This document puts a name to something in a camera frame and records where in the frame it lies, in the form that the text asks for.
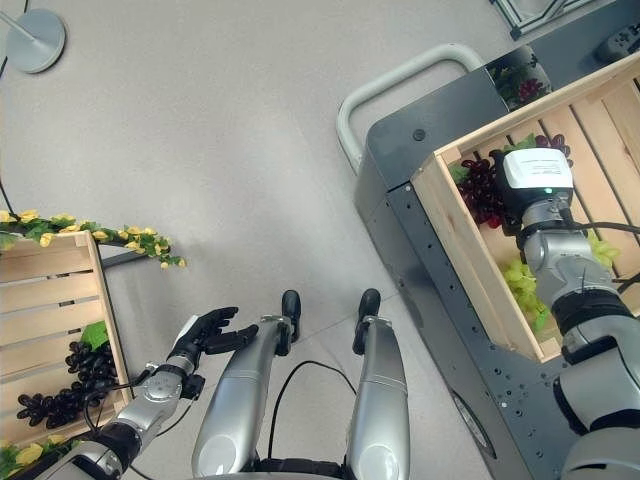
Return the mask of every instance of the artificial flower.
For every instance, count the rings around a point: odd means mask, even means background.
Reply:
[[[69,232],[79,232],[80,231],[80,225],[73,224],[73,225],[69,225],[68,227],[64,227],[63,229],[60,230],[59,233],[69,233]]]
[[[107,238],[109,238],[109,235],[104,233],[102,230],[97,230],[97,231],[93,232],[91,235],[93,235],[93,238],[95,238],[96,240],[99,240],[99,241],[103,241],[103,240],[106,240]]]
[[[16,463],[20,465],[29,465],[35,462],[42,455],[42,447],[37,443],[32,443],[27,448],[23,448],[16,455]]]
[[[40,237],[40,246],[48,247],[49,244],[51,243],[51,240],[53,240],[53,233],[51,232],[43,233],[42,236]]]
[[[31,220],[35,220],[36,218],[38,218],[38,211],[35,209],[25,210],[18,216],[20,217],[20,222],[29,223]]]
[[[59,443],[63,443],[67,440],[67,437],[64,435],[49,435],[47,440],[51,442],[52,445],[58,445]]]
[[[75,222],[76,221],[76,217],[74,217],[73,215],[69,215],[68,213],[61,213],[59,215],[54,215],[53,217],[51,217],[51,221],[53,221],[53,222],[58,222],[60,220],[66,220],[68,222]]]
[[[16,219],[9,215],[9,212],[6,210],[0,210],[0,223],[11,223],[15,221]]]

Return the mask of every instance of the concrete floor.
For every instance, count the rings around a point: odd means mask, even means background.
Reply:
[[[0,1],[16,16],[21,5]],[[350,91],[432,46],[466,43],[489,61],[532,36],[514,43],[485,0],[31,2],[45,5],[68,26],[61,60],[36,76],[8,68],[0,81],[0,166],[14,208],[150,225],[189,260],[184,270],[142,261],[108,272],[131,372],[162,359],[192,313],[237,305],[242,327],[277,313],[281,293],[295,288],[303,339],[274,362],[270,417],[273,392],[301,360],[330,362],[357,382],[355,312],[376,287],[409,380],[412,477],[488,478],[353,207],[356,179],[333,124]],[[354,119],[360,135],[458,74],[440,66],[372,102]],[[205,394],[136,462],[141,470],[189,476],[227,358],[204,359]],[[339,461],[352,407],[340,378],[301,371],[275,453]],[[265,447],[263,436],[259,453]]]

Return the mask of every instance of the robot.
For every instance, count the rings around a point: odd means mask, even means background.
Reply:
[[[537,294],[557,320],[562,354],[570,364],[553,390],[569,426],[581,437],[567,456],[562,478],[640,478],[640,323],[620,299],[610,273],[594,259],[585,236],[587,228],[612,224],[573,221],[573,181],[561,152],[528,149],[491,156],[505,204],[504,233],[516,236],[536,276]],[[142,394],[37,478],[119,478],[174,413],[179,398],[197,396],[203,382],[194,371],[201,354],[235,350],[198,435],[195,477],[408,479],[407,386],[392,326],[377,315],[379,304],[373,289],[360,303],[353,350],[365,359],[343,465],[267,462],[255,451],[271,362],[274,355],[286,355],[299,337],[300,299],[287,291],[281,315],[263,317],[239,332],[221,331],[235,307],[192,317],[165,363],[147,372]]]

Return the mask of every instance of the white handle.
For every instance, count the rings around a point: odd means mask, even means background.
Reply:
[[[347,155],[351,168],[353,168],[356,175],[358,174],[360,162],[362,161],[363,149],[349,124],[353,111],[389,88],[398,85],[436,63],[446,60],[458,62],[467,72],[475,70],[485,63],[480,55],[466,45],[444,43],[427,50],[421,55],[412,58],[399,67],[361,86],[344,99],[344,102],[342,102],[338,110],[336,130],[338,132],[340,145],[342,145],[344,153]]]

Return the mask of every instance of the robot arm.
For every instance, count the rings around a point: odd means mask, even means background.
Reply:
[[[180,398],[196,398],[204,379],[194,375],[200,355],[242,348],[257,332],[252,325],[222,334],[237,308],[214,310],[187,322],[164,364],[140,386],[141,393],[102,427],[42,473],[39,479],[89,480],[119,478],[158,434],[176,410]]]
[[[569,210],[571,172],[561,152],[494,151],[507,235],[537,280],[536,293],[563,335],[571,365],[554,395],[571,428],[583,435],[570,452],[566,479],[640,475],[640,322],[610,273],[593,257]]]

